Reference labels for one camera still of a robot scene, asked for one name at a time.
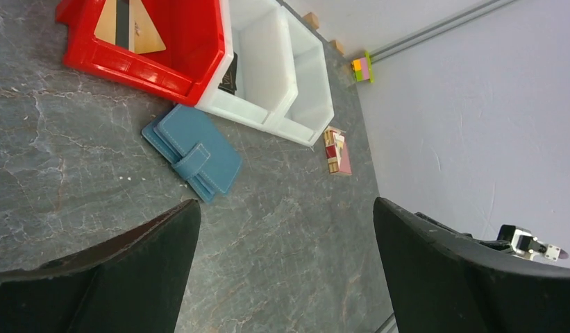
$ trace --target marble table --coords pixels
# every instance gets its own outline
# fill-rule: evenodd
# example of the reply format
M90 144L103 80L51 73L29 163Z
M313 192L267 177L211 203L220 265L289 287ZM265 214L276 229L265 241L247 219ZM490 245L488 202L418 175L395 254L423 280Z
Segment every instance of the marble table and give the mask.
M0 271L196 197L140 136L171 103L62 66L57 3L0 0ZM202 204L177 332L373 332L390 315L360 102L347 61L325 47L353 175L328 175L321 140L306 148L212 117L244 166L230 196Z

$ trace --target wallet strap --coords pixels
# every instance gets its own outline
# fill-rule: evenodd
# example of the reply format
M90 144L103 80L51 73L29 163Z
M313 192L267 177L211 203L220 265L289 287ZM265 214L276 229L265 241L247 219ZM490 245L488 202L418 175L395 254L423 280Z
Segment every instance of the wallet strap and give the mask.
M193 178L201 171L209 160L211 153L199 142L182 160L172 165L172 168L185 180Z

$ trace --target red plastic bin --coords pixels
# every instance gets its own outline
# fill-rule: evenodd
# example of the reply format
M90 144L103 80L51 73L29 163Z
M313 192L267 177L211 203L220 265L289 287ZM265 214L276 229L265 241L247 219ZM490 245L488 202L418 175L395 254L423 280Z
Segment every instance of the red plastic bin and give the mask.
M62 62L188 106L197 104L226 52L220 0L142 0L166 50L136 54L94 36L105 0L62 0Z

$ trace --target blue wallet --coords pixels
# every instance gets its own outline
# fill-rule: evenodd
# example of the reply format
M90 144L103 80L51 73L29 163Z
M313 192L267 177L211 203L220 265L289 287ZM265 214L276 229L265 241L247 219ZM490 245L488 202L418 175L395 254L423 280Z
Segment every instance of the blue wallet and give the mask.
M227 194L240 172L242 158L200 110L178 104L142 135L205 202Z

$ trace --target lego brick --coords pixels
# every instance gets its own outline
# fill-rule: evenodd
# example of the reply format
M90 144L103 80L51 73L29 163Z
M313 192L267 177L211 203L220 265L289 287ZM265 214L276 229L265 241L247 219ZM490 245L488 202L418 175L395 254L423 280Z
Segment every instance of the lego brick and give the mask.
M369 64L368 69L369 69L369 81L371 83L375 82L375 77L373 75L373 62L371 61L371 55L368 51L364 52L364 56L367 59L367 64Z
M360 59L360 67L364 70L362 71L362 79L368 80L371 78L371 72L369 71L369 63L366 58Z
M362 63L360 62L360 59L356 59L352 62L352 67L354 68L354 71L360 71L362 69Z

